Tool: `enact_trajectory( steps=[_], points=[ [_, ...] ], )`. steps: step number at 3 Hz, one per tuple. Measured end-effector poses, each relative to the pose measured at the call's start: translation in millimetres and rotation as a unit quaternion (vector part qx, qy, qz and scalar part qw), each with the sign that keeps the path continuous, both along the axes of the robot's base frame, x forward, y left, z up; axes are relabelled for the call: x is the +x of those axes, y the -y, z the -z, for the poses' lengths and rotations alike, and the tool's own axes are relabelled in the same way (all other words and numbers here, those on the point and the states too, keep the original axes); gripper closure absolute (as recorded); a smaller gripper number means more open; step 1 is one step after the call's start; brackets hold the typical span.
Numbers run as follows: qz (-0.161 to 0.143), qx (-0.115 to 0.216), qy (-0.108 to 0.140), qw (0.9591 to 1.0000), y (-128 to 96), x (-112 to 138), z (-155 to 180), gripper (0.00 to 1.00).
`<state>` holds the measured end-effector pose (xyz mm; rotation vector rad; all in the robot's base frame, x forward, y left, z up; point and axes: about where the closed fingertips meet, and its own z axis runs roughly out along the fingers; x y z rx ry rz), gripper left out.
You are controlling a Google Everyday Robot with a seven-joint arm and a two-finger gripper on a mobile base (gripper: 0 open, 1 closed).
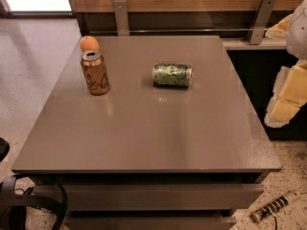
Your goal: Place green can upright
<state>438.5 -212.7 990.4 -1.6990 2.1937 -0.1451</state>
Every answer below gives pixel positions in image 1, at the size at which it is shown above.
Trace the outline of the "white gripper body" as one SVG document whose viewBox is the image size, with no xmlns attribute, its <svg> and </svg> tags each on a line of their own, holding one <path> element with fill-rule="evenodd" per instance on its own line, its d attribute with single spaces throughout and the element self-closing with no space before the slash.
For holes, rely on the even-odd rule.
<svg viewBox="0 0 307 230">
<path fill-rule="evenodd" d="M 287 52 L 298 59 L 307 59 L 307 0 L 295 9 L 288 26 Z"/>
</svg>

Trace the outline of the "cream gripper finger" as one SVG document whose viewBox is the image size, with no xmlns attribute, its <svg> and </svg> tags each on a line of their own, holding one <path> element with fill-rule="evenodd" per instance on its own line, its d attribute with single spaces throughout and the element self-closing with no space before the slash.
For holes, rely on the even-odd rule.
<svg viewBox="0 0 307 230">
<path fill-rule="evenodd" d="M 264 121 L 267 127 L 283 127 L 307 104 L 307 61 L 299 60 L 291 68 L 282 66 L 272 93 Z"/>
<path fill-rule="evenodd" d="M 292 16 L 292 14 L 289 14 L 277 24 L 268 28 L 265 32 L 265 37 L 270 39 L 285 39 Z"/>
</svg>

